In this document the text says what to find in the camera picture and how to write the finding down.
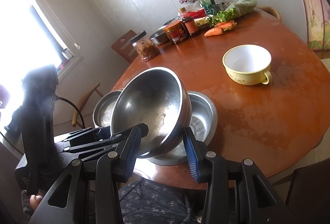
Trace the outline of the person left hand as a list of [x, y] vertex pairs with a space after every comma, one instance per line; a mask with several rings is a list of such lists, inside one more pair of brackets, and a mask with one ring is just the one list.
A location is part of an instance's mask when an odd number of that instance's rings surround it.
[[39, 206], [43, 199], [43, 196], [40, 195], [31, 195], [28, 196], [26, 190], [21, 192], [21, 202], [23, 213], [26, 217], [31, 218], [35, 210]]

